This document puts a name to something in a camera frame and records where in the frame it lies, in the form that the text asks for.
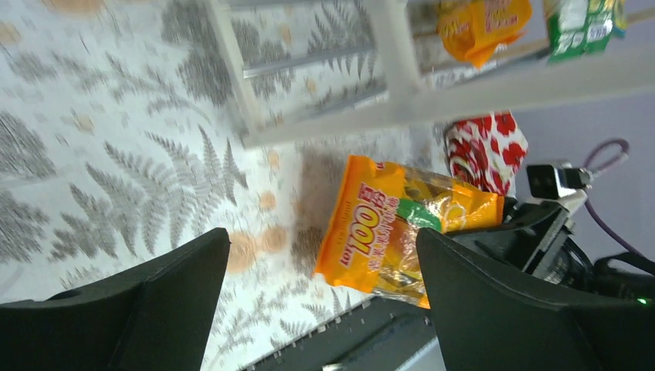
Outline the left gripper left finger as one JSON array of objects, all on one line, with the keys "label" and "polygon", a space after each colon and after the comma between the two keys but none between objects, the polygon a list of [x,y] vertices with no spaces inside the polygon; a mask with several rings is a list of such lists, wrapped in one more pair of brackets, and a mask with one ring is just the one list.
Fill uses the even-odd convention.
[{"label": "left gripper left finger", "polygon": [[45,301],[1,306],[3,370],[198,370],[229,259],[215,228]]}]

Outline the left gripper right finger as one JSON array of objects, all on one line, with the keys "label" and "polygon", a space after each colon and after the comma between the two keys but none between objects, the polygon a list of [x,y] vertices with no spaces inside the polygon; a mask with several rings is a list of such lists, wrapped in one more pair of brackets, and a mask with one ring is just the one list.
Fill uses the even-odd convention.
[{"label": "left gripper right finger", "polygon": [[448,370],[652,370],[654,306],[548,283],[433,230],[416,249]]}]

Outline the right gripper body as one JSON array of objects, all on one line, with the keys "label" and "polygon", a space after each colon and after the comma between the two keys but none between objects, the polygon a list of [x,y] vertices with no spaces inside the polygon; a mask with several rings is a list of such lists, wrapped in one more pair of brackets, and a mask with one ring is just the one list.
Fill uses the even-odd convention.
[{"label": "right gripper body", "polygon": [[450,233],[450,238],[485,257],[552,284],[638,302],[654,300],[654,263],[633,252],[592,262],[571,238],[568,210],[504,201],[498,226]]}]

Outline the orange mango candy bag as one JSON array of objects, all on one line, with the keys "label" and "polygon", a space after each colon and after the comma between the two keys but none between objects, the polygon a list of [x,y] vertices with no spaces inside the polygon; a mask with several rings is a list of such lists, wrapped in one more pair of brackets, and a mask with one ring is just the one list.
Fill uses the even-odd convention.
[{"label": "orange mango candy bag", "polygon": [[418,232],[495,227],[503,213],[503,196],[445,175],[351,155],[314,271],[331,286],[428,308]]}]

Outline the green candy bag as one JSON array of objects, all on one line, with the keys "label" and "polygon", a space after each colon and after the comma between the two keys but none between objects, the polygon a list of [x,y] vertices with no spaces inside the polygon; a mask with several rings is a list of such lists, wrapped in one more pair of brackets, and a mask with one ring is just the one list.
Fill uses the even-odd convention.
[{"label": "green candy bag", "polygon": [[613,1],[544,0],[550,63],[605,51],[613,31]]}]

